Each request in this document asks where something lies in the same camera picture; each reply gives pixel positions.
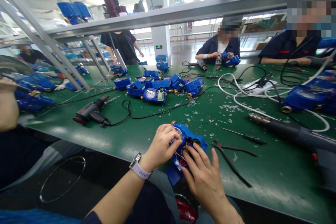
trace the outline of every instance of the white watch strap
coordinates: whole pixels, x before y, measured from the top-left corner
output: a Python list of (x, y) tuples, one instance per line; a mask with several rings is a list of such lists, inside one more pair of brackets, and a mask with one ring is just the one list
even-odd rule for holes
[(139, 165), (138, 162), (135, 163), (132, 170), (142, 179), (149, 179), (152, 173), (145, 172)]

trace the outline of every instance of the green workbench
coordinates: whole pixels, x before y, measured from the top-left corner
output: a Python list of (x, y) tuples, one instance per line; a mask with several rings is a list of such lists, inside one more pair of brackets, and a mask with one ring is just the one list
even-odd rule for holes
[[(231, 70), (221, 67), (216, 72), (215, 66), (208, 66), (206, 75), (219, 77), (224, 73), (230, 72), (238, 77), (248, 66), (250, 65), (241, 64)], [(259, 66), (264, 67), (266, 71), (272, 71), (274, 75), (272, 80), (279, 82), (280, 73), (273, 71), (271, 65)], [(155, 66), (145, 67), (149, 70), (156, 70)], [(93, 66), (87, 68), (90, 74), (84, 76), (84, 79), (95, 87), (95, 90), (90, 92), (64, 90), (50, 93), (48, 96), (55, 99), (57, 103), (62, 103), (112, 89), (114, 86), (113, 81), (103, 80), (100, 82), (101, 76), (97, 68)], [(185, 70), (187, 68), (183, 66), (173, 65), (163, 76), (171, 76), (174, 73)], [(311, 69), (307, 71), (311, 74), (315, 72), (315, 70)], [(134, 80), (136, 76), (143, 74), (143, 66), (129, 66), (128, 73)], [(193, 67), (190, 73), (204, 74), (197, 67)], [(242, 76), (242, 83), (247, 84), (262, 75), (263, 71), (261, 69), (250, 68)], [(204, 81), (204, 88), (217, 84), (215, 80), (204, 79)], [(158, 113), (188, 101), (186, 93), (181, 93), (177, 96), (172, 93), (168, 94), (164, 105), (151, 104), (140, 99), (131, 98), (126, 94), (126, 91), (116, 90), (107, 94), (110, 95), (109, 101), (101, 113), (111, 123), (118, 122), (127, 115), (127, 111), (121, 106), (125, 99), (131, 100), (130, 108), (133, 117)], [(45, 108), (34, 115), (22, 114), (19, 123), (37, 131), (131, 161), (138, 152), (146, 152), (159, 125), (175, 120), (178, 123), (187, 124), (194, 134), (204, 136), (209, 144), (206, 153), (210, 157), (212, 139), (219, 140), (223, 145), (246, 149), (258, 155), (258, 158), (255, 158), (245, 153), (225, 150), (231, 160), (235, 156), (238, 157), (234, 165), (240, 174), (252, 184), (253, 188), (248, 188), (231, 171), (222, 154), (217, 151), (222, 182), (228, 195), (313, 223), (329, 224), (336, 222), (335, 204), (328, 195), (319, 189), (323, 185), (323, 178), (315, 168), (311, 155), (275, 138), (270, 133), (265, 132), (260, 126), (249, 121), (247, 115), (250, 112), (237, 106), (232, 96), (227, 96), (219, 88), (209, 89), (202, 96), (189, 103), (188, 106), (179, 107), (146, 119), (135, 120), (128, 118), (123, 123), (113, 127), (102, 128), (94, 122), (82, 126), (72, 120), (77, 111), (87, 103), (93, 102), (103, 95), (105, 94), (67, 105)], [(255, 97), (237, 99), (240, 102), (245, 102), (247, 106), (265, 111), (275, 118), (290, 121), (286, 114), (280, 112), (279, 105), (269, 99)], [(324, 128), (320, 120), (306, 112), (295, 114), (295, 117), (313, 129)], [(325, 132), (325, 134), (336, 137), (336, 117), (328, 114), (325, 114), (325, 117), (330, 123), (330, 130)], [(244, 134), (257, 135), (266, 140), (267, 144), (257, 146), (241, 136), (222, 130), (221, 127)], [(165, 171), (168, 165), (170, 165), (170, 162), (159, 167), (158, 170)]]

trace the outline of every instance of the power strip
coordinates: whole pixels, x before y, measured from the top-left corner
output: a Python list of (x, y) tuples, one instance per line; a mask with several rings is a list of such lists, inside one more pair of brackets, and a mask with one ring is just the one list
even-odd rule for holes
[[(266, 89), (270, 89), (270, 88), (273, 87), (273, 85), (271, 83), (267, 82), (262, 88), (261, 87), (256, 88), (257, 84), (254, 84), (254, 83), (256, 83), (259, 80), (260, 79), (255, 80), (255, 81), (253, 81), (249, 84), (246, 84), (245, 86), (243, 86), (242, 89), (244, 90), (245, 88), (248, 88), (250, 91), (249, 90), (244, 90), (246, 93), (249, 93), (251, 95), (260, 95), (260, 94), (264, 93)], [(269, 80), (269, 81), (271, 81), (274, 85), (277, 84), (276, 81), (273, 81), (273, 80)]]

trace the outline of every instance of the navy shirt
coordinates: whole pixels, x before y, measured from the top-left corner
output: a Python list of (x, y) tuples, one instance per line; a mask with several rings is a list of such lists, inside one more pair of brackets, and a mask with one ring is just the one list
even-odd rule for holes
[(134, 49), (134, 42), (137, 39), (133, 36), (133, 34), (130, 31), (128, 30), (122, 31), (120, 34), (111, 32), (110, 34), (115, 48), (113, 47), (111, 38), (107, 33), (101, 35), (100, 42), (106, 46), (111, 47), (112, 49), (118, 49), (126, 65), (127, 62), (131, 59), (136, 59), (138, 62), (140, 61), (138, 60)]
[(31, 49), (31, 55), (27, 53), (20, 53), (18, 56), (30, 64), (35, 64), (37, 60), (43, 60), (47, 62), (49, 65), (53, 65), (53, 63), (50, 60), (48, 60), (47, 57), (42, 52), (38, 50)]
[(296, 38), (292, 35), (292, 30), (286, 30), (278, 36), (273, 37), (264, 49), (260, 52), (260, 61), (263, 57), (273, 59), (303, 58), (305, 56), (315, 56), (318, 43), (321, 37), (306, 37), (299, 46), (296, 46)]
[(0, 133), (0, 189), (13, 183), (39, 160), (51, 143), (40, 141), (21, 126)]
[[(217, 35), (215, 35), (204, 43), (204, 45), (201, 47), (201, 49), (198, 50), (196, 55), (211, 54), (211, 53), (217, 52), (217, 50), (218, 50), (218, 42), (217, 42)], [(233, 53), (234, 55), (238, 55), (238, 57), (240, 58), (239, 38), (236, 38), (236, 37), (232, 38), (232, 40), (226, 47), (225, 52)], [(205, 64), (215, 64), (216, 58), (205, 58), (203, 61)]]

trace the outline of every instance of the pliers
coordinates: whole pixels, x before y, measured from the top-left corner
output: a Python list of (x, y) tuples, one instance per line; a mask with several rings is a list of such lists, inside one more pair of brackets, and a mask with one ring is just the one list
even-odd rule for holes
[(211, 143), (213, 146), (217, 147), (223, 154), (224, 156), (224, 159), (226, 160), (226, 162), (228, 163), (228, 165), (230, 166), (231, 170), (238, 176), (238, 178), (240, 178), (240, 180), (245, 184), (247, 185), (249, 188), (251, 188), (251, 184), (249, 182), (247, 182), (238, 172), (238, 170), (235, 168), (235, 166), (233, 165), (233, 163), (231, 162), (231, 160), (228, 158), (228, 156), (225, 154), (225, 152), (223, 151), (223, 149), (231, 149), (231, 150), (234, 150), (234, 151), (241, 151), (241, 152), (245, 152), (247, 154), (250, 154), (251, 156), (253, 157), (258, 157), (256, 154), (252, 153), (252, 152), (249, 152), (247, 150), (244, 150), (244, 149), (239, 149), (239, 148), (236, 148), (236, 147), (232, 147), (232, 146), (223, 146), (220, 142), (218, 142), (217, 140), (213, 140), (215, 142), (214, 143)]

